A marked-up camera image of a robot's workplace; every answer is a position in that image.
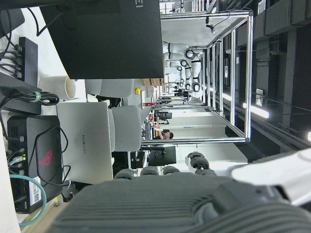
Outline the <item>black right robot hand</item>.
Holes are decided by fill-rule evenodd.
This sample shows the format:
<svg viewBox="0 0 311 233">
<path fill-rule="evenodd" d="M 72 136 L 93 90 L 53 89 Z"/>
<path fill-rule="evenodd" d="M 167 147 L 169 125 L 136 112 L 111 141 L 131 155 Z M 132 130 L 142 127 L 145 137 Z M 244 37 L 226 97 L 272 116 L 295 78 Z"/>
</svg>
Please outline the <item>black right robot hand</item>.
<svg viewBox="0 0 311 233">
<path fill-rule="evenodd" d="M 80 191 L 50 233 L 308 233 L 311 151 L 212 170 L 116 178 Z"/>
</svg>

